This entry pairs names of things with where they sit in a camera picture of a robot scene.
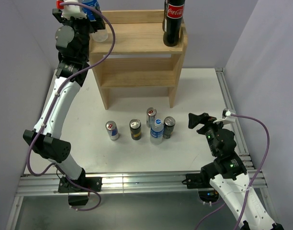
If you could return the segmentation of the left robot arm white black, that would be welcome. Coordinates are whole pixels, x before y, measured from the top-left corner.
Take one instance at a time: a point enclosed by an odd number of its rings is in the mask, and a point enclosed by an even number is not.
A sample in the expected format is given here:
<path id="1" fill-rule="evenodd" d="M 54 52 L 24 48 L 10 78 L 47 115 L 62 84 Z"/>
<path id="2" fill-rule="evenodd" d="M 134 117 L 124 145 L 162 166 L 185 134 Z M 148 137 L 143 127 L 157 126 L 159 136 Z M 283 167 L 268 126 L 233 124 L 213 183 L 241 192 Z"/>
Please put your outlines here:
<path id="1" fill-rule="evenodd" d="M 70 179 L 71 188 L 82 191 L 87 185 L 85 170 L 71 156 L 71 144 L 60 137 L 69 108 L 87 76 L 93 29 L 79 6 L 53 9 L 53 15 L 62 23 L 55 34 L 59 64 L 54 88 L 39 121 L 32 130 L 24 131 L 23 139 L 29 145 L 29 154 L 34 152 L 49 160 Z"/>

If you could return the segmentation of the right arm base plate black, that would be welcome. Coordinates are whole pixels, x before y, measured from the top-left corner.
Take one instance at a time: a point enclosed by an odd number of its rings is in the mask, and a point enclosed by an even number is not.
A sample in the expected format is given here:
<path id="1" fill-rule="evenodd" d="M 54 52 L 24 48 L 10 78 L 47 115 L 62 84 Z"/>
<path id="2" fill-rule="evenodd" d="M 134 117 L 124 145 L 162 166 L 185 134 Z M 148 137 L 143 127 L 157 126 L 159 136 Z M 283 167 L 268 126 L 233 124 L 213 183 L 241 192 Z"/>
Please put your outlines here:
<path id="1" fill-rule="evenodd" d="M 185 179 L 181 182 L 187 186 L 187 189 L 206 189 L 210 188 L 209 177 L 201 173 L 188 173 L 185 175 Z"/>

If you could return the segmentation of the small water bottle blue cap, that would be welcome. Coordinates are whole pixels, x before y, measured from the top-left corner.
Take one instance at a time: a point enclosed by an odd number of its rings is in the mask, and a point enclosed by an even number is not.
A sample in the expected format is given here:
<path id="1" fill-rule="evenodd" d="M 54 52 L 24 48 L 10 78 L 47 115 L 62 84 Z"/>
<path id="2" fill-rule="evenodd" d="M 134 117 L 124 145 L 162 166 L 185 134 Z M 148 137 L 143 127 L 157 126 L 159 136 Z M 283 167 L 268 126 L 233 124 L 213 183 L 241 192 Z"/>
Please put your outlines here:
<path id="1" fill-rule="evenodd" d="M 154 145 L 159 145 L 163 139 L 164 125 L 161 119 L 156 119 L 151 125 L 150 141 Z"/>

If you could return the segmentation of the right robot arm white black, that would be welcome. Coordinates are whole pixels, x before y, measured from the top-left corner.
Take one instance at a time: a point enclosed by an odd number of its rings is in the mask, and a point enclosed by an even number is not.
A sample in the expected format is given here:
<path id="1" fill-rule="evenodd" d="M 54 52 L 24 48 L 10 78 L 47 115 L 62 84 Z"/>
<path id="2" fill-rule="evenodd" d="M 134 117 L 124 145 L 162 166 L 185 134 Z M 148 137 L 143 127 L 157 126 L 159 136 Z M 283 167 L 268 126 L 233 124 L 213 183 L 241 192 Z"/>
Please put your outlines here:
<path id="1" fill-rule="evenodd" d="M 188 128 L 202 125 L 197 133 L 206 137 L 214 161 L 201 168 L 199 173 L 186 175 L 183 184 L 187 188 L 214 188 L 233 213 L 242 230 L 281 230 L 282 225 L 270 217 L 258 198 L 253 181 L 247 169 L 235 152 L 237 146 L 233 131 L 224 125 L 235 122 L 238 115 L 225 109 L 221 119 L 210 116 L 189 114 Z"/>

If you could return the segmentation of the water bottle blue label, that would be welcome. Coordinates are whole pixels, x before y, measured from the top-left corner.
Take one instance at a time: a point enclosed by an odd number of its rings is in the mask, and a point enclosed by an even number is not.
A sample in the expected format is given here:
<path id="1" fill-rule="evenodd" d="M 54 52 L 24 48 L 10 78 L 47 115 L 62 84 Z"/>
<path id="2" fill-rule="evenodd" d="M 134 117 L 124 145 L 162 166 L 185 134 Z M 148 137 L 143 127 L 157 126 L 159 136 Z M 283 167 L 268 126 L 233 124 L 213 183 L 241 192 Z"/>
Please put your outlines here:
<path id="1" fill-rule="evenodd" d="M 81 3 L 101 12 L 100 5 L 97 0 L 82 0 Z M 88 19 L 91 22 L 91 26 L 94 30 L 94 32 L 91 33 L 93 40 L 96 42 L 106 41 L 108 38 L 108 32 L 106 30 L 104 20 L 99 15 L 95 14 L 93 11 L 89 9 L 82 8 L 82 10 L 87 15 Z"/>

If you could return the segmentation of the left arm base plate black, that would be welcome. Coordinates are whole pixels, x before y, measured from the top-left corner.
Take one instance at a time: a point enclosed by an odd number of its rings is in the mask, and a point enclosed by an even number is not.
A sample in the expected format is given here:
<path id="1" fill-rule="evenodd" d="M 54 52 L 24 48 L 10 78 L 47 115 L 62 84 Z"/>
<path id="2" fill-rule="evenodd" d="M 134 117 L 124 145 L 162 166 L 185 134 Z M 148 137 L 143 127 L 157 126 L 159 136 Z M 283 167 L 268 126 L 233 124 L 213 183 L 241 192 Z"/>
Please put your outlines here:
<path id="1" fill-rule="evenodd" d="M 59 181 L 58 193 L 79 193 L 89 190 L 100 192 L 101 186 L 101 177 L 86 177 L 82 181 L 73 181 L 72 183 L 66 177 L 62 177 Z"/>

